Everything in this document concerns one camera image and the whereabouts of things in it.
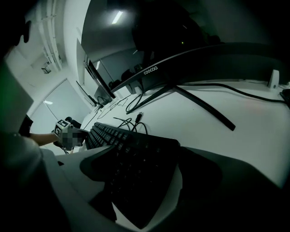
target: pipe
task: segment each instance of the pipe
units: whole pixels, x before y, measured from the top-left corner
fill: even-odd
[[[37,4],[36,19],[39,22],[39,33],[40,33],[40,37],[42,39],[42,42],[44,44],[44,49],[46,50],[47,55],[48,55],[48,57],[50,59],[51,64],[53,65],[55,71],[58,72],[58,67],[57,67],[57,65],[55,63],[55,60],[54,60],[53,56],[52,56],[52,53],[50,51],[50,48],[48,46],[48,42],[47,42],[47,40],[45,38],[45,34],[44,34],[44,25],[43,25],[42,16],[41,16],[41,1],[39,1],[38,4]]]
[[[54,0],[54,1],[47,0],[47,17],[48,17],[47,26],[48,26],[49,39],[50,39],[51,46],[53,48],[55,59],[58,63],[59,69],[62,70],[63,66],[59,59],[58,48],[57,48],[56,40],[55,40],[54,17],[55,17],[56,5],[57,5],[56,3],[57,3],[57,0]]]

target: white desk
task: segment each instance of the white desk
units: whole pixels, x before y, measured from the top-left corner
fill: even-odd
[[[282,99],[278,88],[271,92],[263,83],[251,82],[224,82],[239,90],[271,99]],[[141,122],[145,123],[149,135],[176,139],[181,146],[210,151],[216,154],[243,160],[261,171],[279,187],[282,187],[290,166],[290,110],[285,104],[260,101],[237,94],[221,87],[185,87],[191,93],[216,108],[227,117],[236,128],[229,130],[223,123],[206,110],[178,93],[166,93],[158,100],[150,102],[135,112],[126,115],[125,108],[136,95],[130,96],[125,106],[116,106],[103,118],[97,120],[101,112],[89,123],[86,130],[96,121],[111,126],[119,126],[121,121],[113,119],[132,118],[135,120],[139,112],[144,115]],[[87,115],[82,126],[92,119],[95,113]],[[138,132],[144,133],[141,125]],[[168,199],[177,199],[175,196],[180,186],[181,176],[176,172],[174,184],[177,188],[169,188]],[[167,206],[167,210],[174,208],[175,203]],[[117,213],[118,223],[132,227]]]

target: coocaa logo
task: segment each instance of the coocaa logo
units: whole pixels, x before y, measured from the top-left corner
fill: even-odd
[[[146,75],[146,74],[148,74],[148,73],[150,73],[150,72],[153,72],[153,71],[155,71],[155,70],[157,70],[158,68],[155,66],[154,68],[151,68],[151,69],[148,69],[147,71],[145,71],[144,72],[144,74]]]

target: plug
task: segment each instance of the plug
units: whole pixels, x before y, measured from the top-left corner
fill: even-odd
[[[140,113],[137,115],[136,120],[135,120],[135,123],[140,122],[142,115],[143,115],[142,112],[140,112]]]

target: desk surface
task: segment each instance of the desk surface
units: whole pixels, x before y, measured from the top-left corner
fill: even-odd
[[[224,83],[250,94],[282,99],[279,96],[282,91],[280,87],[270,91],[264,83]],[[97,119],[101,111],[96,116],[93,111],[84,119],[82,128],[94,116],[86,127],[88,131],[96,121],[119,126],[121,121],[113,117],[135,120],[138,113],[143,112],[141,122],[146,124],[149,135],[176,139],[181,146],[246,161],[276,185],[283,186],[290,166],[290,110],[287,105],[253,99],[221,87],[184,89],[220,111],[236,125],[235,130],[229,130],[206,110],[176,92],[163,94],[126,115],[126,106],[136,97],[130,96],[124,106],[116,106],[101,119]],[[142,125],[138,125],[137,130],[145,133]]]

